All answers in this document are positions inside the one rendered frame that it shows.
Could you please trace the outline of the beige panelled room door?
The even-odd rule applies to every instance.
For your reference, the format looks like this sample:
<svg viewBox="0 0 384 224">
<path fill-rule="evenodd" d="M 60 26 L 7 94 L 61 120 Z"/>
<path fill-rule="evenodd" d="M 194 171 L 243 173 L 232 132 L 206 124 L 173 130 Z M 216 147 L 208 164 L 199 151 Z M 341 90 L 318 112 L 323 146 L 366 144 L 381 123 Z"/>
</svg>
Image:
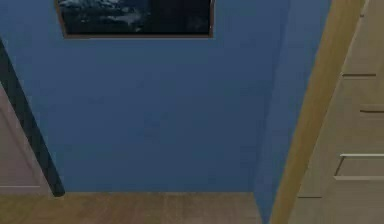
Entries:
<svg viewBox="0 0 384 224">
<path fill-rule="evenodd" d="M 266 224 L 384 224 L 384 0 L 333 0 Z"/>
</svg>

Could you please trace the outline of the pale grey room door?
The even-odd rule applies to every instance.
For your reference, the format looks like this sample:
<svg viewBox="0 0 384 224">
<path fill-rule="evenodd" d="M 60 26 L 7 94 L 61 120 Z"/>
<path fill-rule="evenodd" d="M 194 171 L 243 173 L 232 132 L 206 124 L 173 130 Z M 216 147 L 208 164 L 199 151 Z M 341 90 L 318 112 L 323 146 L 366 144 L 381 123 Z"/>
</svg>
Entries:
<svg viewBox="0 0 384 224">
<path fill-rule="evenodd" d="M 0 39 L 0 195 L 61 197 L 64 185 Z"/>
</svg>

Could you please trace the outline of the dark framed wall picture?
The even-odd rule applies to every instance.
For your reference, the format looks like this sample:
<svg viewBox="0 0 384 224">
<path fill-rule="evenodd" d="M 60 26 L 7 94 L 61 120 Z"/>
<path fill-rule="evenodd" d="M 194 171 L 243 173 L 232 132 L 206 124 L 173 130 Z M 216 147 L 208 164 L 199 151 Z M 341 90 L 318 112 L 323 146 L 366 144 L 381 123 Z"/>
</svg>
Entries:
<svg viewBox="0 0 384 224">
<path fill-rule="evenodd" d="M 54 0 L 68 38 L 213 36 L 214 0 Z"/>
</svg>

